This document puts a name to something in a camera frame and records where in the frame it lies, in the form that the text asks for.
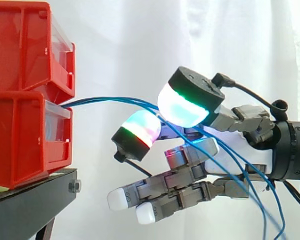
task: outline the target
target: white fingertip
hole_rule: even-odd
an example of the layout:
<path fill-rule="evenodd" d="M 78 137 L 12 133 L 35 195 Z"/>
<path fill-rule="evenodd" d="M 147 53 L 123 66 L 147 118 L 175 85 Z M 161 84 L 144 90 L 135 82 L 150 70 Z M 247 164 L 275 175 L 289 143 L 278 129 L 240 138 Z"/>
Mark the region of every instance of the white fingertip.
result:
<path fill-rule="evenodd" d="M 136 207 L 136 217 L 139 224 L 147 225 L 156 222 L 153 206 L 150 202 L 142 203 Z"/>
<path fill-rule="evenodd" d="M 117 188 L 109 192 L 108 197 L 109 208 L 113 211 L 120 211 L 128 208 L 126 194 L 123 188 Z"/>

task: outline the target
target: cable connector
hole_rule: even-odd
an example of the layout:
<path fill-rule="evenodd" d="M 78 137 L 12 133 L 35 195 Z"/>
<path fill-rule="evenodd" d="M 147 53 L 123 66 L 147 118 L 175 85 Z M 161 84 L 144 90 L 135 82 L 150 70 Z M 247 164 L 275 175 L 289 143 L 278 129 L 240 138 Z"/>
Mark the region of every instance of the cable connector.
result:
<path fill-rule="evenodd" d="M 227 75 L 219 72 L 212 78 L 211 82 L 219 89 L 221 89 L 222 87 L 232 88 L 236 85 L 236 82 L 234 80 L 232 80 Z"/>

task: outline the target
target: glowing fingertip sensor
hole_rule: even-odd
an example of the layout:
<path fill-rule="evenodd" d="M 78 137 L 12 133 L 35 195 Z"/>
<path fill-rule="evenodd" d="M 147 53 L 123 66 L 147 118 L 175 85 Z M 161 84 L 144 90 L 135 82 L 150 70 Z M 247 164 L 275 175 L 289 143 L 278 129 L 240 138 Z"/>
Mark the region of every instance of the glowing fingertip sensor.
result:
<path fill-rule="evenodd" d="M 114 157 L 119 162 L 125 159 L 141 161 L 161 132 L 160 120 L 147 110 L 132 114 L 112 137 L 117 145 Z"/>
<path fill-rule="evenodd" d="M 158 107 L 169 122 L 192 128 L 216 118 L 214 111 L 225 99 L 209 79 L 185 67 L 179 67 L 158 96 Z"/>

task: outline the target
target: black metal shelf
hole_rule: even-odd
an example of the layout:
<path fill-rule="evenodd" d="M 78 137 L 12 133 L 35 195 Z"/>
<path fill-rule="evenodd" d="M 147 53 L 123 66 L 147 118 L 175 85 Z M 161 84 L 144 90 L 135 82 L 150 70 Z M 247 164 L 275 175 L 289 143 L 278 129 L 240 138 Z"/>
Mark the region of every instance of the black metal shelf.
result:
<path fill-rule="evenodd" d="M 75 180 L 77 170 L 64 168 L 43 181 L 1 192 L 0 240 L 26 240 L 46 229 L 76 198 Z"/>

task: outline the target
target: transparent drawer front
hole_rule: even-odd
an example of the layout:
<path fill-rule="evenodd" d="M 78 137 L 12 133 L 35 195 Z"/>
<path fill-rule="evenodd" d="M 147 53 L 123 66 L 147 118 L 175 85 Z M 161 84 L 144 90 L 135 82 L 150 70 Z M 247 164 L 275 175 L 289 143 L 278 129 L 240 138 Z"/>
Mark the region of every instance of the transparent drawer front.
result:
<path fill-rule="evenodd" d="M 66 142 L 65 121 L 70 117 L 69 110 L 45 101 L 45 140 L 49 142 Z"/>

